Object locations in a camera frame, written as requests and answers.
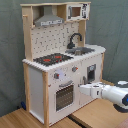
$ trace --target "backsplash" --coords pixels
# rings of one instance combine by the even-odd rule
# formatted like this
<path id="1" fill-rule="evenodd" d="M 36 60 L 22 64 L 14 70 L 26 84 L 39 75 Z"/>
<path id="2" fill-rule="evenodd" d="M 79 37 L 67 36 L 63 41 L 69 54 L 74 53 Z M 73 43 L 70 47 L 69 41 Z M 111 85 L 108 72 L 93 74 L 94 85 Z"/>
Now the backsplash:
<path id="1" fill-rule="evenodd" d="M 70 37 L 78 33 L 79 22 L 35 27 L 31 31 L 33 58 L 60 52 L 67 49 Z M 78 36 L 73 38 L 73 43 L 78 46 Z"/>

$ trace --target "faucet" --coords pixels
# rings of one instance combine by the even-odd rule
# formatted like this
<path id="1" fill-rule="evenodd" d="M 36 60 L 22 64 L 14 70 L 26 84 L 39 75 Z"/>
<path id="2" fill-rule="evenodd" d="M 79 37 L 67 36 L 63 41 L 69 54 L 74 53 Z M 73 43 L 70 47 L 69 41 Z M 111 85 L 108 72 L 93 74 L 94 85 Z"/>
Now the faucet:
<path id="1" fill-rule="evenodd" d="M 72 49 L 73 47 L 75 47 L 75 44 L 73 44 L 73 42 L 72 42 L 72 39 L 73 39 L 73 37 L 74 37 L 75 35 L 80 36 L 80 41 L 82 41 L 82 35 L 81 35 L 80 33 L 74 33 L 74 34 L 71 36 L 71 38 L 70 38 L 70 43 L 67 45 L 67 48 L 68 48 L 68 49 Z"/>

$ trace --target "wooden toy kitchen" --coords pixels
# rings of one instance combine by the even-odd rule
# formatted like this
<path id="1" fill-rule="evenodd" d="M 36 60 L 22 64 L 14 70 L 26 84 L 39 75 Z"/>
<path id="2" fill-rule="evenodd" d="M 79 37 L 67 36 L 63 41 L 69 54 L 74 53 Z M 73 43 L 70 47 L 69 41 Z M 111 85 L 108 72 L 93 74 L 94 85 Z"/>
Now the wooden toy kitchen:
<path id="1" fill-rule="evenodd" d="M 94 100 L 79 87 L 102 79 L 105 48 L 85 44 L 90 2 L 21 6 L 26 107 L 49 127 Z"/>

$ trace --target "toy sink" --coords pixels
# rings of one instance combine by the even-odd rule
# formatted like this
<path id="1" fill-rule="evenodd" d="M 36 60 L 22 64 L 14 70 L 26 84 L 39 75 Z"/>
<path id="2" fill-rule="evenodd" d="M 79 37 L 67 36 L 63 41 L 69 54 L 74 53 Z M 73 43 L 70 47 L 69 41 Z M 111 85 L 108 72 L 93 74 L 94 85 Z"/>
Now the toy sink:
<path id="1" fill-rule="evenodd" d="M 65 51 L 65 53 L 68 54 L 72 54 L 75 56 L 79 56 L 79 55 L 83 55 L 83 54 L 87 54 L 89 52 L 94 52 L 94 49 L 91 48 L 86 48 L 86 47 L 77 47 L 77 48 L 73 48 L 73 49 L 68 49 Z"/>

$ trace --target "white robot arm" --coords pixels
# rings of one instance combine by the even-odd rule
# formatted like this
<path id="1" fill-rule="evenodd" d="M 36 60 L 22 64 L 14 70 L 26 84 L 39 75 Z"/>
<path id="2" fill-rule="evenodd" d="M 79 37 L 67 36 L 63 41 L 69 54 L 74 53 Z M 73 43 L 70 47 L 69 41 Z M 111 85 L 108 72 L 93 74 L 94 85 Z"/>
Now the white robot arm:
<path id="1" fill-rule="evenodd" d="M 128 82 L 118 82 L 115 86 L 110 86 L 102 82 L 86 84 L 80 86 L 80 92 L 91 96 L 111 101 L 114 108 L 122 113 L 128 112 Z"/>

